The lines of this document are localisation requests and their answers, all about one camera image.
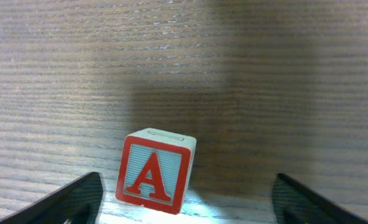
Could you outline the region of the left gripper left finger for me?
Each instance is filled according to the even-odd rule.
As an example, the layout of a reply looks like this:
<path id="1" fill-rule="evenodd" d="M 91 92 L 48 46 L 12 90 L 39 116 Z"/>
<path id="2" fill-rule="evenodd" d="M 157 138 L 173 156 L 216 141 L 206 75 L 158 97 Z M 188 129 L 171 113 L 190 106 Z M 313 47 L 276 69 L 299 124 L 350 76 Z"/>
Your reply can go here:
<path id="1" fill-rule="evenodd" d="M 2 218 L 0 224 L 95 224 L 102 199 L 101 175 L 98 172 L 89 172 L 32 205 Z"/>

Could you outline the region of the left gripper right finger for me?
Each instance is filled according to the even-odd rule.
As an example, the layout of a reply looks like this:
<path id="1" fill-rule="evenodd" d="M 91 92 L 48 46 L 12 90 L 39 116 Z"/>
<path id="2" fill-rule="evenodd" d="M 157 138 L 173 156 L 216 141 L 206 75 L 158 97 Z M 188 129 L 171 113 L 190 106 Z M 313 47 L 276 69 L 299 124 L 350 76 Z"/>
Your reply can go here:
<path id="1" fill-rule="evenodd" d="M 284 173 L 274 181 L 272 205 L 278 224 L 368 224 Z"/>

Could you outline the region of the red letter A block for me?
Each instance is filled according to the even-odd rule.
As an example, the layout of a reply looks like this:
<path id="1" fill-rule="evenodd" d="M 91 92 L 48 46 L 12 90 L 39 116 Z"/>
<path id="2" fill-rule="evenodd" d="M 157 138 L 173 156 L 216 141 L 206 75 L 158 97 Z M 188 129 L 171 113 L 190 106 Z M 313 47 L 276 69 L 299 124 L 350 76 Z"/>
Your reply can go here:
<path id="1" fill-rule="evenodd" d="M 170 214 L 178 214 L 190 181 L 197 140 L 155 128 L 124 139 L 116 198 Z"/>

